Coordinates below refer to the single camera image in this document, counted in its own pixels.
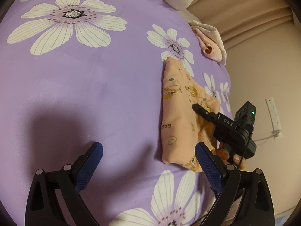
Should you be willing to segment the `person right hand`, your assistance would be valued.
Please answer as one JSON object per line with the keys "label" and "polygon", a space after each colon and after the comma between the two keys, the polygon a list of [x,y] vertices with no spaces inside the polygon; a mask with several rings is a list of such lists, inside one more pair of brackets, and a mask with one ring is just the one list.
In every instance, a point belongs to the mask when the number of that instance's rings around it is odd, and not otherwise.
{"label": "person right hand", "polygon": [[233,155],[232,158],[230,158],[230,155],[228,152],[225,151],[223,148],[218,148],[216,150],[216,155],[221,158],[221,160],[224,162],[224,164],[230,164],[233,163],[237,166],[239,170],[244,170],[246,167],[246,162],[243,157],[240,155]]}

